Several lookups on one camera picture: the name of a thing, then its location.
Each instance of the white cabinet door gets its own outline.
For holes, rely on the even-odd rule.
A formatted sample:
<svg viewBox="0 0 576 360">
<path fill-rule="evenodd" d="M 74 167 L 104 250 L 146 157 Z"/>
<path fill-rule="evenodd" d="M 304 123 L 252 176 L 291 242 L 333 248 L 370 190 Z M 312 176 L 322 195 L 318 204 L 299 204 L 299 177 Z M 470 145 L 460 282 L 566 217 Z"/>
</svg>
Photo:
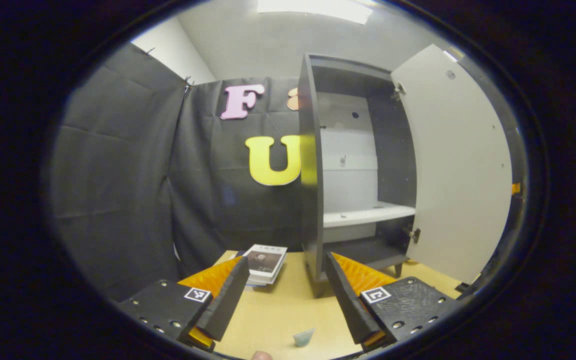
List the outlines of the white cabinet door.
<svg viewBox="0 0 576 360">
<path fill-rule="evenodd" d="M 416 160 L 418 243 L 407 256 L 471 283 L 495 250 L 512 196 L 510 152 L 490 101 L 435 45 L 394 70 Z"/>
</svg>

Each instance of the black fabric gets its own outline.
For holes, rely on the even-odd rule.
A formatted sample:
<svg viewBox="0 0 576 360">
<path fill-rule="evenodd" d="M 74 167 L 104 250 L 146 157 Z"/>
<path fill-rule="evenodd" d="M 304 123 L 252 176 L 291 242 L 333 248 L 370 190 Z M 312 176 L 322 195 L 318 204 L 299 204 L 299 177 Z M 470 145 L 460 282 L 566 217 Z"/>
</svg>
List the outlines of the black fabric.
<svg viewBox="0 0 576 360">
<path fill-rule="evenodd" d="M 116 301 L 181 278 L 166 173 L 182 102 L 181 78 L 129 43 L 66 104 L 50 166 L 55 227 Z"/>
<path fill-rule="evenodd" d="M 194 86 L 185 96 L 168 169 L 173 233 L 185 276 L 214 264 L 225 250 L 253 244 L 301 250 L 299 178 L 265 186 L 250 175 L 250 137 L 274 138 L 270 167 L 286 168 L 281 137 L 299 134 L 299 114 L 286 106 L 296 77 L 252 77 Z M 222 120 L 226 87 L 262 84 L 248 116 Z"/>
</svg>

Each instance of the white shelf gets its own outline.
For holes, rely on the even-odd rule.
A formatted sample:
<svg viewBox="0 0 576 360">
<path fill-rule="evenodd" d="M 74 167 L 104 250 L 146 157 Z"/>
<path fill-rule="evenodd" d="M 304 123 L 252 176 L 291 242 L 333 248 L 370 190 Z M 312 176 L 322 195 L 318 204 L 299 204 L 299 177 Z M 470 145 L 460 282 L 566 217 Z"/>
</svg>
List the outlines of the white shelf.
<svg viewBox="0 0 576 360">
<path fill-rule="evenodd" d="M 324 228 L 377 223 L 378 221 L 398 219 L 414 214 L 414 207 L 377 201 L 375 207 L 371 209 L 324 212 Z"/>
</svg>

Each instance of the letter f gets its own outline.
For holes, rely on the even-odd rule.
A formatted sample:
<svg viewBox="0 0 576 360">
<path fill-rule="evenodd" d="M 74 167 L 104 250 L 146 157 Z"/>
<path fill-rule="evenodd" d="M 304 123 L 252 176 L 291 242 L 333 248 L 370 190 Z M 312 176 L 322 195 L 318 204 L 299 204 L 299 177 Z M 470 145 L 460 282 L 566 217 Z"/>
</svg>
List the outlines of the letter f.
<svg viewBox="0 0 576 360">
<path fill-rule="evenodd" d="M 257 94 L 263 94 L 264 91 L 264 85 L 262 84 L 228 86 L 226 88 L 228 93 L 226 111 L 222 112 L 221 120 L 243 119 L 248 116 L 248 112 L 243 109 L 243 105 L 246 104 L 248 109 L 252 109 L 257 101 Z"/>
</svg>

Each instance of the book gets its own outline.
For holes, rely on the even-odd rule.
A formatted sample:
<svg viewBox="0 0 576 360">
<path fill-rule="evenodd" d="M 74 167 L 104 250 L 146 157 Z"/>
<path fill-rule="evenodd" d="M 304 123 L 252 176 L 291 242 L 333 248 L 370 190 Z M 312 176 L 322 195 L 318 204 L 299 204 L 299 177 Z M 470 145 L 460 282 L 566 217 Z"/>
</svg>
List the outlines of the book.
<svg viewBox="0 0 576 360">
<path fill-rule="evenodd" d="M 247 285 L 265 286 L 275 282 L 286 259 L 288 248 L 254 244 L 243 256 L 248 260 L 250 276 Z"/>
<path fill-rule="evenodd" d="M 230 256 L 230 258 L 228 260 L 232 260 L 234 258 L 237 258 L 238 256 L 243 256 L 245 253 L 246 253 L 246 250 L 239 250 L 239 251 L 237 251 L 237 253 L 234 253 L 232 256 Z M 252 288 L 260 288 L 260 287 L 263 288 L 263 287 L 267 287 L 268 284 L 266 284 L 265 282 L 257 282 L 254 280 L 247 280 L 246 286 L 252 287 Z"/>
</svg>

